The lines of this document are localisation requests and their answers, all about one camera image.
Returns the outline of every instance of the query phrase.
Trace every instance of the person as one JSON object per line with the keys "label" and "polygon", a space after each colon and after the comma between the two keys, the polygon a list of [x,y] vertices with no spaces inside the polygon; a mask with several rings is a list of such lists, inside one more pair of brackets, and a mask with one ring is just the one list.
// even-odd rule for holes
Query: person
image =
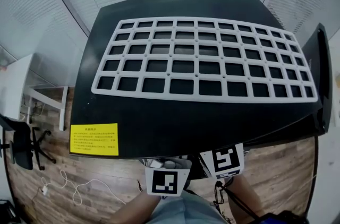
{"label": "person", "polygon": [[[259,196],[242,174],[234,176],[227,189],[241,199],[257,216],[260,217],[265,214]],[[253,217],[236,205],[230,197],[228,197],[228,201],[237,224],[248,224],[254,220]],[[109,223],[220,224],[225,223],[225,220],[208,201],[187,191],[183,191],[180,197],[167,197],[164,200],[160,196],[148,195],[146,192],[142,192],[115,212]]]}

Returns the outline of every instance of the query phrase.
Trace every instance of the white wall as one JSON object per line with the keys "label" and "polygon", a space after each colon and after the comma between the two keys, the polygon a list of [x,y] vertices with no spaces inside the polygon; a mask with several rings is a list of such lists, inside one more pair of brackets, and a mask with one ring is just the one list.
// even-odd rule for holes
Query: white wall
{"label": "white wall", "polygon": [[[340,30],[329,45],[334,76],[340,73]],[[333,104],[339,103],[339,91],[333,85]],[[318,172],[308,213],[310,224],[331,224],[340,214],[340,127],[335,127],[336,116],[338,111],[332,114],[328,133],[319,137]]]}

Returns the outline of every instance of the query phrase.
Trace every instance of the chair leg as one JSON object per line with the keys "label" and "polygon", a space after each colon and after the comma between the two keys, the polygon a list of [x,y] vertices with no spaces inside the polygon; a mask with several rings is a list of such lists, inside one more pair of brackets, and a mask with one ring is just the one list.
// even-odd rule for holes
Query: chair leg
{"label": "chair leg", "polygon": [[45,158],[47,158],[48,160],[50,160],[52,163],[57,163],[56,159],[51,158],[50,156],[48,156],[46,153],[44,153],[41,148],[38,148],[38,152],[44,156]]}

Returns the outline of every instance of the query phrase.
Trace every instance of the white grid tray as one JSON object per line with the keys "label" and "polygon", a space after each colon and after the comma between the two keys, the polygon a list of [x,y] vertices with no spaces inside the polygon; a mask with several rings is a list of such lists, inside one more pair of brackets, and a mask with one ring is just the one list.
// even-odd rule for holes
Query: white grid tray
{"label": "white grid tray", "polygon": [[[180,54],[179,48],[185,48],[186,54]],[[137,68],[131,67],[129,60],[138,60]],[[178,61],[188,61],[188,67],[177,67],[181,63]],[[216,74],[206,74],[204,62],[214,65],[212,71]],[[162,72],[150,71],[153,63],[160,63],[156,70]],[[230,75],[226,63],[231,67],[230,64],[236,64],[239,69],[243,66],[243,76]],[[178,68],[180,71],[188,68],[190,73],[173,72]],[[203,102],[318,100],[308,63],[291,32],[241,21],[189,17],[120,21],[101,59],[91,91],[111,96]]]}

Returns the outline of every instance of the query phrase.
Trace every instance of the square opening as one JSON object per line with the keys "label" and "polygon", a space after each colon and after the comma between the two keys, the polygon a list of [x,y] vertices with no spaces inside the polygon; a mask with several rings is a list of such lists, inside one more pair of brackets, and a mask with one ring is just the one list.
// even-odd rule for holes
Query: square opening
{"label": "square opening", "polygon": [[298,79],[298,77],[296,76],[295,70],[286,69],[286,72],[287,72],[288,79],[290,79],[290,80],[297,80]]}
{"label": "square opening", "polygon": [[103,71],[116,71],[118,68],[120,60],[107,60]]}
{"label": "square opening", "polygon": [[240,31],[251,32],[251,28],[249,26],[237,25]]}
{"label": "square opening", "polygon": [[269,67],[270,76],[274,79],[283,79],[281,69],[278,67]]}
{"label": "square opening", "polygon": [[293,46],[293,45],[289,45],[289,46],[291,47],[291,50],[292,50],[293,52],[299,53],[299,50],[298,50],[297,47],[295,47],[295,46]]}
{"label": "square opening", "polygon": [[143,92],[163,93],[165,79],[154,79],[146,77],[143,82]]}
{"label": "square opening", "polygon": [[286,38],[287,40],[293,41],[292,37],[289,36],[289,35],[286,35],[286,34],[285,34],[285,38]]}
{"label": "square opening", "polygon": [[111,90],[114,77],[100,77],[97,89]]}
{"label": "square opening", "polygon": [[134,34],[133,40],[144,40],[148,39],[150,32],[136,32]]}
{"label": "square opening", "polygon": [[265,52],[265,56],[266,56],[267,61],[269,61],[269,62],[278,62],[275,53]]}
{"label": "square opening", "polygon": [[174,54],[193,55],[194,46],[193,45],[175,45]]}
{"label": "square opening", "polygon": [[260,65],[249,65],[250,75],[252,77],[266,77],[263,66]]}
{"label": "square opening", "polygon": [[137,77],[121,77],[118,85],[118,90],[121,91],[136,91]]}
{"label": "square opening", "polygon": [[225,57],[241,58],[241,52],[238,48],[223,48]]}
{"label": "square opening", "polygon": [[237,37],[235,35],[225,35],[221,33],[221,40],[225,42],[237,43]]}
{"label": "square opening", "polygon": [[222,96],[221,82],[219,81],[200,81],[199,94],[207,96]]}
{"label": "square opening", "polygon": [[304,66],[303,60],[301,58],[295,57],[295,60],[296,60],[297,65]]}
{"label": "square opening", "polygon": [[270,40],[260,39],[260,42],[261,42],[261,45],[263,45],[264,47],[269,47],[269,48],[273,47]]}
{"label": "square opening", "polygon": [[152,21],[139,22],[138,28],[146,28],[152,26]]}
{"label": "square opening", "polygon": [[260,53],[257,50],[246,49],[245,55],[248,59],[261,60]]}
{"label": "square opening", "polygon": [[272,34],[274,37],[279,37],[279,38],[281,38],[280,33],[277,32],[277,31],[271,31],[271,34]]}
{"label": "square opening", "polygon": [[204,28],[214,28],[215,25],[212,22],[203,22],[203,21],[198,21],[198,26],[199,27],[204,27]]}
{"label": "square opening", "polygon": [[201,74],[217,74],[220,75],[219,63],[200,61],[199,71]]}
{"label": "square opening", "polygon": [[171,94],[193,94],[193,80],[172,79],[170,82]]}
{"label": "square opening", "polygon": [[312,87],[305,86],[304,89],[306,91],[307,98],[312,98],[313,97]]}
{"label": "square opening", "polygon": [[110,53],[109,55],[118,55],[118,54],[122,54],[124,51],[125,46],[113,46],[110,49]]}
{"label": "square opening", "polygon": [[144,54],[147,45],[132,45],[129,54]]}
{"label": "square opening", "polygon": [[177,21],[177,27],[193,27],[193,21]]}
{"label": "square opening", "polygon": [[244,82],[227,82],[228,95],[231,97],[247,97],[247,85]]}
{"label": "square opening", "polygon": [[178,31],[176,39],[194,39],[194,33],[190,31]]}
{"label": "square opening", "polygon": [[133,27],[133,23],[125,23],[121,25],[121,29],[130,29]]}
{"label": "square opening", "polygon": [[193,73],[194,62],[193,61],[176,61],[172,63],[172,72],[176,73]]}
{"label": "square opening", "polygon": [[291,58],[290,58],[288,55],[283,55],[283,54],[281,54],[281,57],[282,57],[282,61],[283,61],[285,64],[293,64]]}
{"label": "square opening", "polygon": [[148,72],[166,72],[167,60],[149,60],[147,65]]}
{"label": "square opening", "polygon": [[227,75],[244,76],[244,69],[242,64],[225,63],[225,72]]}
{"label": "square opening", "polygon": [[256,32],[260,35],[268,35],[267,31],[264,29],[260,29],[260,28],[255,28]]}
{"label": "square opening", "polygon": [[216,41],[216,34],[211,33],[211,32],[199,32],[198,33],[198,38],[200,40],[212,40]]}
{"label": "square opening", "polygon": [[115,41],[123,41],[129,38],[129,33],[119,33],[116,35]]}
{"label": "square opening", "polygon": [[157,26],[158,27],[172,27],[173,21],[158,21]]}
{"label": "square opening", "polygon": [[220,29],[234,30],[234,26],[232,24],[219,23],[218,26],[219,26]]}
{"label": "square opening", "polygon": [[218,56],[218,48],[214,46],[199,46],[198,53],[200,55]]}
{"label": "square opening", "polygon": [[140,71],[142,60],[126,60],[123,71]]}
{"label": "square opening", "polygon": [[282,84],[274,84],[274,92],[277,98],[287,98],[286,86]]}
{"label": "square opening", "polygon": [[300,90],[299,86],[291,85],[291,88],[292,88],[292,94],[293,94],[294,98],[301,98],[302,97],[301,90]]}
{"label": "square opening", "polygon": [[281,42],[275,42],[275,43],[277,45],[277,48],[287,50],[287,47],[284,43],[281,43]]}
{"label": "square opening", "polygon": [[303,81],[309,81],[308,74],[306,71],[300,71],[300,74]]}
{"label": "square opening", "polygon": [[256,45],[255,38],[253,37],[241,36],[241,38],[242,38],[242,42],[244,42],[245,44]]}
{"label": "square opening", "polygon": [[154,34],[154,39],[170,39],[171,32],[170,31],[156,31]]}
{"label": "square opening", "polygon": [[269,97],[268,85],[265,83],[253,83],[252,86],[254,97]]}
{"label": "square opening", "polygon": [[152,45],[151,54],[168,54],[170,45]]}

